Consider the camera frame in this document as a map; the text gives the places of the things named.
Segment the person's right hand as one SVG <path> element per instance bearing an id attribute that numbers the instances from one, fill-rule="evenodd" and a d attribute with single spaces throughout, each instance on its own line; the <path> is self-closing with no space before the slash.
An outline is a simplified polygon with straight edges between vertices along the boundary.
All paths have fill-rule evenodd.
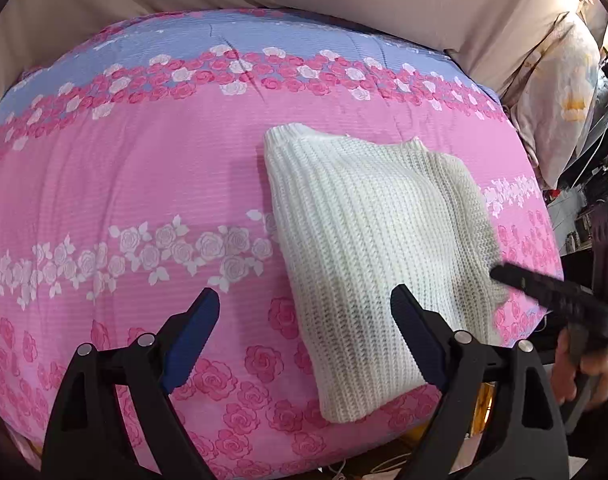
<path id="1" fill-rule="evenodd" d="M 551 389 L 559 404 L 575 399 L 575 376 L 578 373 L 598 378 L 586 408 L 592 410 L 604 404 L 608 400 L 608 348 L 585 354 L 578 364 L 574 364 L 570 357 L 570 334 L 564 328 L 558 338 L 550 375 Z"/>

